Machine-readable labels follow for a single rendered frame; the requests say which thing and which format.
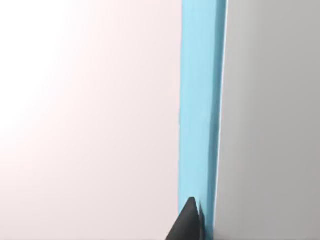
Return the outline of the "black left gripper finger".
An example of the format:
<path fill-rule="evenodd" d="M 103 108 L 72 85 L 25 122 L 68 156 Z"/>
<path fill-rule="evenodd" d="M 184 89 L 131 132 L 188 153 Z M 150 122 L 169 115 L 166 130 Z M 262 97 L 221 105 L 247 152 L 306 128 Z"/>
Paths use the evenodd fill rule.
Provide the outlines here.
<path fill-rule="evenodd" d="M 200 216 L 194 197 L 189 197 L 165 240 L 200 240 Z"/>

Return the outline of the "light blue rack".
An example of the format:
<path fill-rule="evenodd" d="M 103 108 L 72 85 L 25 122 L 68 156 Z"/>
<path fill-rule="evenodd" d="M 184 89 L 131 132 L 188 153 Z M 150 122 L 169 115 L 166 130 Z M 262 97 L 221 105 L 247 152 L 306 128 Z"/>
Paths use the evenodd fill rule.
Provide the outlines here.
<path fill-rule="evenodd" d="M 194 197 L 214 239 L 228 0 L 182 0 L 178 207 Z"/>

